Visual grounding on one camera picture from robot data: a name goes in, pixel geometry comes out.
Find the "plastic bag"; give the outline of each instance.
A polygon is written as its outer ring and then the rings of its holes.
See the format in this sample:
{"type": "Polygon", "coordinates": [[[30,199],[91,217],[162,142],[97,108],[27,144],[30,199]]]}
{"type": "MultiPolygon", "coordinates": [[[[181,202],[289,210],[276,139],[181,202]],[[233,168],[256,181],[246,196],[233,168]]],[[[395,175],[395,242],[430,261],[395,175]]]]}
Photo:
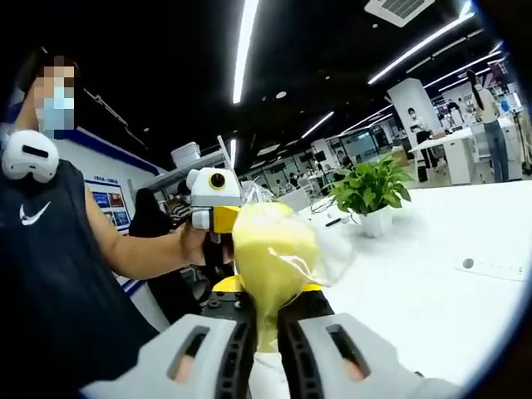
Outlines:
{"type": "Polygon", "coordinates": [[[240,282],[257,311],[259,351],[277,350],[278,310],[312,283],[334,284],[352,263],[351,245],[333,240],[269,191],[246,184],[233,229],[240,282]]]}

